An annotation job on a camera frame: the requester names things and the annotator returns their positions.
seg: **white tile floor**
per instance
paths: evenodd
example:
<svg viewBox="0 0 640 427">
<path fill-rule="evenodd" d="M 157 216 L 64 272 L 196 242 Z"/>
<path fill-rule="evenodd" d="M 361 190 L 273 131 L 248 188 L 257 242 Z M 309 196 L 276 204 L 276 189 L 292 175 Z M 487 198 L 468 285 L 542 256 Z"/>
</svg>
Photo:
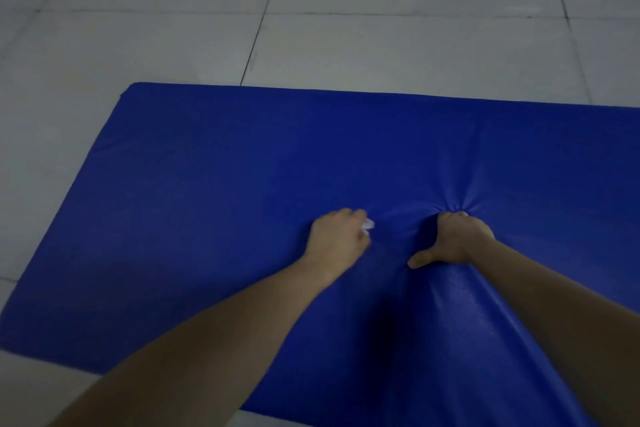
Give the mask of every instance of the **white tile floor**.
<svg viewBox="0 0 640 427">
<path fill-rule="evenodd" d="M 0 307 L 132 82 L 640 107 L 638 75 L 640 0 L 0 0 Z M 0 353 L 0 424 L 94 379 Z"/>
</svg>

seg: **hand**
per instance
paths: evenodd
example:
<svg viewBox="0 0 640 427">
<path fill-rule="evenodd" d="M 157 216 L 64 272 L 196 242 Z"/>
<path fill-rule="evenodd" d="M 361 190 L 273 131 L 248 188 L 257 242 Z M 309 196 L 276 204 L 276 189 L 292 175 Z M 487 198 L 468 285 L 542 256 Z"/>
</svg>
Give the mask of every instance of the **hand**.
<svg viewBox="0 0 640 427">
<path fill-rule="evenodd" d="M 438 237 L 428 250 L 413 255 L 407 262 L 417 269 L 432 262 L 470 263 L 469 245 L 476 239 L 495 240 L 491 229 L 483 221 L 464 211 L 438 214 Z"/>
<path fill-rule="evenodd" d="M 371 244 L 362 231 L 367 212 L 343 208 L 314 221 L 302 259 L 314 267 L 326 268 L 336 280 L 358 260 Z"/>
</svg>

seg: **left hand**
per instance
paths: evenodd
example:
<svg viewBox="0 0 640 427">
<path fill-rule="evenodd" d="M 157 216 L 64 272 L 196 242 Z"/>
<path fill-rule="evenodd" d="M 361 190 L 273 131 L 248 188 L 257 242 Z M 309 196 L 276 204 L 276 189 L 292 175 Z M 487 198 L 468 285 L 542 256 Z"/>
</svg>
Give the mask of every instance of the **left hand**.
<svg viewBox="0 0 640 427">
<path fill-rule="evenodd" d="M 367 212 L 343 208 L 314 221 L 302 259 L 326 268 L 336 280 L 358 260 L 371 244 L 362 231 Z"/>
</svg>

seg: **blue gym mat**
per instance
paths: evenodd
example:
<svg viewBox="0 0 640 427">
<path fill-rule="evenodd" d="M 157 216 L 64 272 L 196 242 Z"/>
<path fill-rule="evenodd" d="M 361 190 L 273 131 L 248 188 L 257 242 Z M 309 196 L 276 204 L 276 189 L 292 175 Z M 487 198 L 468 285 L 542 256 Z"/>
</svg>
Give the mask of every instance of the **blue gym mat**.
<svg viewBox="0 0 640 427">
<path fill-rule="evenodd" d="M 244 408 L 334 426 L 587 426 L 470 266 L 405 263 L 434 215 L 640 311 L 640 111 L 137 83 L 0 318 L 0 346 L 106 373 L 364 208 L 372 246 L 303 314 Z"/>
</svg>

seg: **forearm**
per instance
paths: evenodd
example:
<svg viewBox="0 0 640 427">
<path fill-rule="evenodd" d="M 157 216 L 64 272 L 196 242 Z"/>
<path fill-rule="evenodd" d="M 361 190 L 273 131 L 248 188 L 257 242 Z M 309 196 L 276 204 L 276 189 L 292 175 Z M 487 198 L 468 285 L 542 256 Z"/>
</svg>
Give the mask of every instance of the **forearm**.
<svg viewBox="0 0 640 427">
<path fill-rule="evenodd" d="M 640 424 L 640 316 L 500 242 L 468 247 L 583 405 L 604 425 Z"/>
<path fill-rule="evenodd" d="M 332 277 L 305 261 L 200 312 L 106 375 L 53 426 L 224 426 Z"/>
</svg>

